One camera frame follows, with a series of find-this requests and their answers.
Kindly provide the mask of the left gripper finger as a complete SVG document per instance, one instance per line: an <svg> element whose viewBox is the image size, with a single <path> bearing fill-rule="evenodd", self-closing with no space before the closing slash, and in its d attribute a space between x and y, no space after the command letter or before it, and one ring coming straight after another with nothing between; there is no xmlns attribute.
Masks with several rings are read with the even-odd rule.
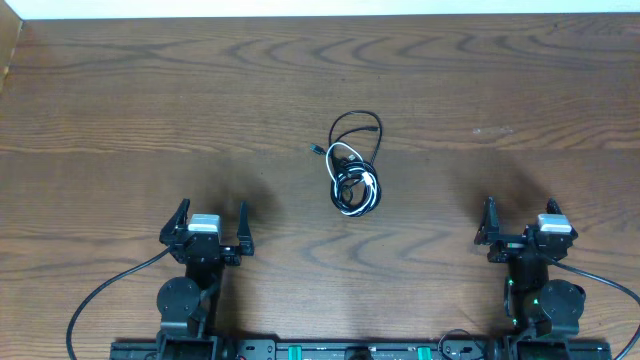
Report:
<svg viewBox="0 0 640 360"><path fill-rule="evenodd" d="M237 238L239 240L240 253L243 256L254 255L254 241L249 227L248 215L248 205L246 202L242 202L240 206Z"/></svg>
<svg viewBox="0 0 640 360"><path fill-rule="evenodd" d="M164 245L175 244L185 231L190 200L185 198L179 204L177 210L162 227L159 241Z"/></svg>

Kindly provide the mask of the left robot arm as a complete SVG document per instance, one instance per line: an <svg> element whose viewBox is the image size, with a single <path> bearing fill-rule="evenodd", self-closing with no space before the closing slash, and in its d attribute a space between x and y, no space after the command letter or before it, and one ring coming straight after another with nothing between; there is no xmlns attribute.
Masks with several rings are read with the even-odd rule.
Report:
<svg viewBox="0 0 640 360"><path fill-rule="evenodd" d="M248 206L240 205L238 243L221 243L221 218L188 214L182 200L162 227L159 241L185 266L185 274L165 282L157 294L161 314L157 355L161 360L228 360L237 357L234 341L213 331L223 272L252 256L255 245L248 222Z"/></svg>

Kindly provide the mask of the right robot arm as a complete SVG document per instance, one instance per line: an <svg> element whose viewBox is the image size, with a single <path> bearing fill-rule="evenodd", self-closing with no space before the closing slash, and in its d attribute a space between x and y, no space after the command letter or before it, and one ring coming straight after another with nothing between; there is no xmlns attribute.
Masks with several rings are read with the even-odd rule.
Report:
<svg viewBox="0 0 640 360"><path fill-rule="evenodd" d="M504 263L504 308L514 332L489 341L488 359L569 359L569 340L579 333L586 300L582 287L549 278L548 267L568 255L578 237L554 199L520 234L504 234L495 200L484 202L482 220L474 238L489 248L491 263Z"/></svg>

